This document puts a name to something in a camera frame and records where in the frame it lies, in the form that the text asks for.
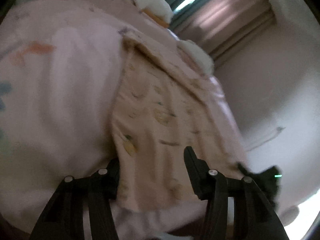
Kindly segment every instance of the curtain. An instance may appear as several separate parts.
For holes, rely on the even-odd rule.
[[[196,0],[174,17],[170,29],[202,47],[219,67],[275,22],[268,0]]]

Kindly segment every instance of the white wall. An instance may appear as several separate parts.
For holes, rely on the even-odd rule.
[[[272,26],[220,67],[215,75],[247,144],[272,141],[248,153],[250,168],[282,169],[280,210],[320,187],[320,45]]]

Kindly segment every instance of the orange print on sheet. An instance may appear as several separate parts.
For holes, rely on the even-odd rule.
[[[15,66],[24,66],[24,55],[30,54],[38,54],[44,55],[53,52],[56,49],[55,46],[50,44],[40,44],[38,41],[33,41],[30,45],[24,49],[23,51],[18,51],[10,56],[10,61]]]

